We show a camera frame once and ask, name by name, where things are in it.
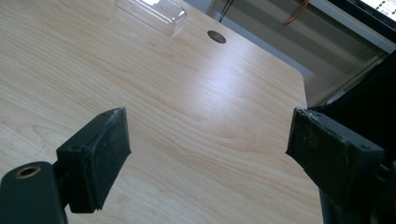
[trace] desk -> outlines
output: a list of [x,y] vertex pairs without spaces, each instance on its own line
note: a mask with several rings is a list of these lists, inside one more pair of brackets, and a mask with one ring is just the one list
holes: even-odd
[[125,106],[132,155],[103,211],[70,223],[320,223],[318,188],[285,154],[301,75],[177,3],[188,17],[167,36],[113,0],[0,1],[0,175],[56,161]]

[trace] clear plastic container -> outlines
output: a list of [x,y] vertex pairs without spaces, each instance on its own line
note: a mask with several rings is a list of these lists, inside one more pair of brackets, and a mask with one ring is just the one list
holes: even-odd
[[186,11],[170,0],[116,0],[116,5],[166,35],[182,27]]

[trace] desk hole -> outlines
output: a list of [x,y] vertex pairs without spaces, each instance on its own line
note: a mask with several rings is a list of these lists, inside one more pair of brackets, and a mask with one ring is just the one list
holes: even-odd
[[207,35],[209,35],[209,37],[212,38],[212,40],[214,40],[220,44],[225,44],[227,42],[224,35],[221,35],[216,31],[208,31]]
[[31,176],[36,175],[38,172],[40,172],[40,170],[41,170],[41,167],[39,167],[39,166],[28,166],[23,169],[20,169],[15,174],[15,178],[17,178],[17,179],[29,178]]

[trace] wood grain surface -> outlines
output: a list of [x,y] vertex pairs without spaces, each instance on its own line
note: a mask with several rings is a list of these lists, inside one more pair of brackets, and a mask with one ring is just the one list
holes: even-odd
[[55,162],[125,106],[132,155],[104,209],[66,208],[69,223],[320,223],[318,188],[285,154],[303,78],[176,2],[188,16],[169,36],[113,0],[1,0],[0,176]]

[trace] wire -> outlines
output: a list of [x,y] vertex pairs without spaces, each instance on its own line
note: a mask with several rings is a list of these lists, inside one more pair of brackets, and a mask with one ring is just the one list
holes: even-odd
[[219,19],[219,22],[222,22],[222,19],[224,18],[225,14],[227,13],[228,9],[230,6],[233,4],[233,0],[228,0],[227,3],[225,4],[223,10],[221,11],[221,16]]
[[301,3],[300,8],[292,13],[286,20],[285,20],[285,25],[290,24],[292,21],[295,21],[297,18],[299,18],[299,16],[303,13],[304,9],[306,9],[306,7],[309,5],[309,0],[304,0]]

